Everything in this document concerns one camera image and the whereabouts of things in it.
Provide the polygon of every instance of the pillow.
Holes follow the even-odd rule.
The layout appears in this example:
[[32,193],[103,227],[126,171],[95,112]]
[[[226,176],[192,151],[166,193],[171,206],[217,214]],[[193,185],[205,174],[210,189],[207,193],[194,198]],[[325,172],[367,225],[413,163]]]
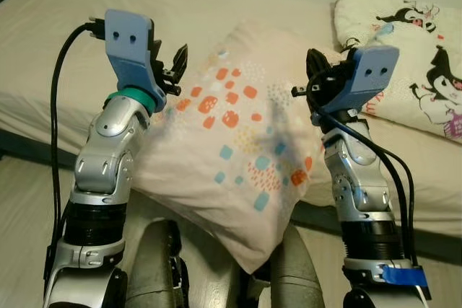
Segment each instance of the pillow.
[[400,57],[366,113],[462,142],[462,11],[402,0],[339,0],[345,48],[392,45]]
[[[153,119],[134,187],[214,235],[249,273],[281,242],[321,157],[305,40],[245,22]],[[339,55],[329,55],[332,61]]]

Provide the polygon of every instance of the cable connector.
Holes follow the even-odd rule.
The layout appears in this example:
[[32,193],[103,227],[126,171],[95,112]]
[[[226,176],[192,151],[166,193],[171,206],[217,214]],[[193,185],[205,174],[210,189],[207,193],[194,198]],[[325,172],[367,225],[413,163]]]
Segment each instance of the cable connector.
[[105,28],[104,20],[100,18],[90,17],[88,24],[88,30],[91,32],[90,36],[100,40],[105,39]]

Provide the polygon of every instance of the mattress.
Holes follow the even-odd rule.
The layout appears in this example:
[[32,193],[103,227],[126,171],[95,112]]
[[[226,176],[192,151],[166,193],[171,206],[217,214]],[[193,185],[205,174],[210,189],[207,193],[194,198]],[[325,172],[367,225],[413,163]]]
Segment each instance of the mattress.
[[[331,5],[316,0],[5,0],[0,3],[0,128],[49,143],[49,91],[58,50],[69,33],[107,8],[154,20],[168,61],[189,44],[196,70],[241,20],[255,19],[333,48]],[[80,38],[66,57],[58,90],[61,149],[77,153],[87,127],[116,88],[104,43]],[[417,182],[416,227],[460,236],[462,146],[384,120],[371,119],[373,138],[409,163]],[[332,204],[326,169],[313,177],[305,200]]]

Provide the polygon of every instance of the orange pattern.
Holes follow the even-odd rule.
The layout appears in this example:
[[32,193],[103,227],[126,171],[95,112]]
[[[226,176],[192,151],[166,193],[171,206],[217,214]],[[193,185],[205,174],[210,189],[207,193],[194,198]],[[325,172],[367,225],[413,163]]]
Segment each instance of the orange pattern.
[[307,180],[308,176],[303,170],[297,170],[292,173],[291,181],[296,187]]
[[260,113],[254,113],[254,114],[252,114],[252,120],[253,120],[254,122],[259,122],[259,121],[261,121],[261,119],[262,119],[262,117],[261,117],[261,114],[260,114]]
[[261,171],[249,162],[247,164],[247,172],[250,174],[250,181],[257,189],[270,192],[281,188],[281,180],[276,174],[274,164],[266,170]]
[[183,99],[176,105],[176,109],[183,112],[190,103],[191,101],[189,99]]
[[233,88],[233,87],[234,87],[234,81],[228,81],[228,82],[226,82],[225,87],[228,88],[228,89]]
[[254,99],[257,96],[257,89],[251,86],[245,86],[244,95],[249,99]]
[[226,68],[221,68],[221,69],[217,72],[217,79],[218,79],[219,81],[222,81],[223,79],[225,79],[227,73],[228,73],[228,69],[226,69]]
[[228,128],[234,128],[239,123],[239,115],[234,111],[227,111],[222,121]]
[[209,113],[212,108],[215,107],[218,99],[216,97],[208,96],[205,97],[201,104],[197,107],[200,113]]
[[215,123],[215,117],[207,117],[205,118],[205,121],[202,123],[202,125],[205,127],[205,129],[210,129]]
[[192,97],[198,97],[199,94],[202,92],[202,87],[194,87],[193,90],[191,90],[191,96]]
[[311,157],[306,157],[305,159],[306,170],[309,172],[312,166],[313,166],[313,159],[311,159]]
[[234,105],[237,102],[237,99],[239,99],[239,95],[237,95],[236,93],[229,92],[226,95],[226,101],[231,105]]

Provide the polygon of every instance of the blue square pattern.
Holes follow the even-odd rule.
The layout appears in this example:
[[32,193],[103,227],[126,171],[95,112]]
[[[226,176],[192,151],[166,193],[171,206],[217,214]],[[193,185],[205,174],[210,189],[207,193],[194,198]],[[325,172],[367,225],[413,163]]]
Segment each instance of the blue square pattern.
[[266,191],[262,191],[258,195],[257,199],[255,200],[253,207],[257,211],[261,212],[262,210],[265,209],[266,205],[268,204],[268,201],[269,201],[269,194]]
[[270,162],[271,162],[271,160],[269,158],[261,155],[255,161],[255,166],[260,171],[266,170],[268,168]]
[[220,151],[219,155],[221,158],[224,160],[229,160],[230,157],[232,156],[232,149],[228,147],[226,144],[222,147],[222,150]]
[[222,184],[225,178],[226,178],[225,173],[220,171],[215,175],[215,182],[217,182],[218,184]]

